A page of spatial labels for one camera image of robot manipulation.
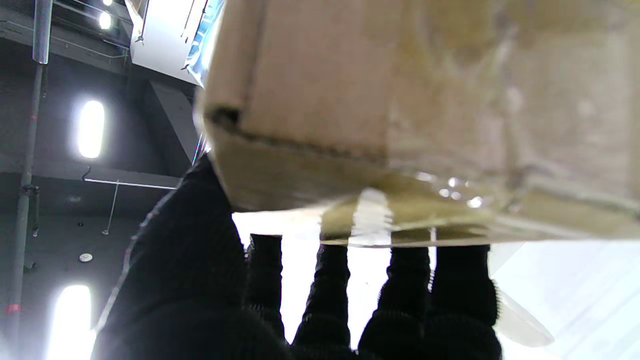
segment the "bright light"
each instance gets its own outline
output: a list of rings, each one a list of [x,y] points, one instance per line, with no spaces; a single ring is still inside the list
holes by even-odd
[[[89,288],[68,286],[56,303],[47,360],[88,360],[94,341]]]
[[[108,12],[102,12],[98,18],[98,23],[100,24],[100,29],[107,30],[111,27],[111,15]]]
[[[98,101],[89,101],[80,113],[78,131],[78,149],[85,158],[97,158],[102,147],[102,129],[104,127],[104,107]]]
[[[480,196],[476,196],[473,199],[467,201],[467,206],[470,208],[479,208],[482,206],[482,198]]]

